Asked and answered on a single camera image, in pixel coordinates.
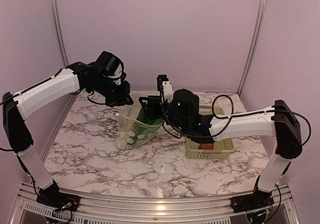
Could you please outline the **light green leafy vegetable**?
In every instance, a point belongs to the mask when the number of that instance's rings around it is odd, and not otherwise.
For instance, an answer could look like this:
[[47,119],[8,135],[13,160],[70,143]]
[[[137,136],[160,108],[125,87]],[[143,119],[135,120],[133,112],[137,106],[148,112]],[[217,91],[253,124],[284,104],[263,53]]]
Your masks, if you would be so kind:
[[163,123],[161,119],[150,120],[142,108],[140,109],[137,118],[133,122],[132,131],[135,134],[133,137],[133,148],[149,142],[158,132]]

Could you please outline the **clear zip top bag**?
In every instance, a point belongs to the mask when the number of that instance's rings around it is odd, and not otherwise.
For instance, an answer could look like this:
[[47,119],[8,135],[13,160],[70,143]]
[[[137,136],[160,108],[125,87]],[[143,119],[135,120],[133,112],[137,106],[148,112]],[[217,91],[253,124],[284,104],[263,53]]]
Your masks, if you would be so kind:
[[118,135],[114,144],[119,150],[129,150],[148,143],[158,132],[163,121],[150,120],[139,105],[126,105],[117,115]]

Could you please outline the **brown potato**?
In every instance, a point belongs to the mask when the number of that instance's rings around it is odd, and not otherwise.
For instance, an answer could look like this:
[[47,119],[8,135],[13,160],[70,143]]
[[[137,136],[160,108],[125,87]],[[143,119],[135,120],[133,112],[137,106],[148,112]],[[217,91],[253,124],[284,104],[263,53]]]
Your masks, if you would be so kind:
[[214,144],[213,143],[209,143],[209,144],[200,144],[198,149],[201,150],[213,150],[214,148]]

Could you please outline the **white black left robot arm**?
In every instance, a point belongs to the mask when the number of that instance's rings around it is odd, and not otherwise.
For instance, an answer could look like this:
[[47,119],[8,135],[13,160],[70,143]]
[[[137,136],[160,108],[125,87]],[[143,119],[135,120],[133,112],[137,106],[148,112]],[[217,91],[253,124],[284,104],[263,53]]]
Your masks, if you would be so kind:
[[31,121],[44,117],[44,112],[58,100],[82,91],[89,95],[100,94],[104,97],[100,104],[104,106],[131,105],[130,84],[124,70],[120,58],[103,51],[91,63],[69,64],[30,87],[3,95],[3,128],[10,145],[7,151],[16,155],[22,169],[30,176],[37,202],[59,207],[68,202],[76,204],[77,196],[62,193],[45,167],[32,136]]

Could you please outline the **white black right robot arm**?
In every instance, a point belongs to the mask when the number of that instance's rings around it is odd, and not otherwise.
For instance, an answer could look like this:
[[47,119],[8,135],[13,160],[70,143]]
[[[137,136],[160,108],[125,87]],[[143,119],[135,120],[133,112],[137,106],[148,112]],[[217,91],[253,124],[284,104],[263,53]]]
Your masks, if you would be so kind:
[[149,119],[162,119],[180,135],[199,144],[247,137],[274,136],[276,147],[263,173],[258,176],[251,194],[231,198],[234,212],[266,207],[274,203],[272,190],[291,161],[302,153],[300,123],[283,100],[265,109],[232,115],[201,115],[199,97],[180,89],[172,100],[159,96],[139,97]]

